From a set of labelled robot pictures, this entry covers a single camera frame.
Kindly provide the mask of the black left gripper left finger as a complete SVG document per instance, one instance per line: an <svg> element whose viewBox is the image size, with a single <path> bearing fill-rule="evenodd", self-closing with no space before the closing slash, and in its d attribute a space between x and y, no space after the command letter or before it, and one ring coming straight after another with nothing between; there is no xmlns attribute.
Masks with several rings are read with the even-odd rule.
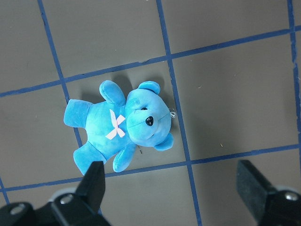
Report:
<svg viewBox="0 0 301 226"><path fill-rule="evenodd" d="M0 209L2 226L108 226L98 213L105 193L102 161L93 162L73 193L63 193L43 207L14 202Z"/></svg>

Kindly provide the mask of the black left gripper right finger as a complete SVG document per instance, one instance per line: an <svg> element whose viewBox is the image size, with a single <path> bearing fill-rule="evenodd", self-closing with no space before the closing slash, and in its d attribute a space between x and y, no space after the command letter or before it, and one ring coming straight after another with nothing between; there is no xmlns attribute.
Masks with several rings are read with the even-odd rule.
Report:
<svg viewBox="0 0 301 226"><path fill-rule="evenodd" d="M301 224L301 194L272 185L249 160L238 161L236 190L258 226Z"/></svg>

